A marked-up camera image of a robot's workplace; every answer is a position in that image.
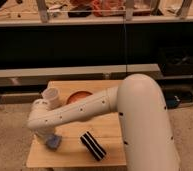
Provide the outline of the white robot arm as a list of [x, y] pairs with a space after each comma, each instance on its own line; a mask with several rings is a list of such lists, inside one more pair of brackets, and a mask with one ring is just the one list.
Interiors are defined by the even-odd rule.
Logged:
[[128, 171], [180, 171], [163, 92], [144, 74], [54, 110], [33, 105], [27, 126], [36, 132], [111, 112], [119, 114]]

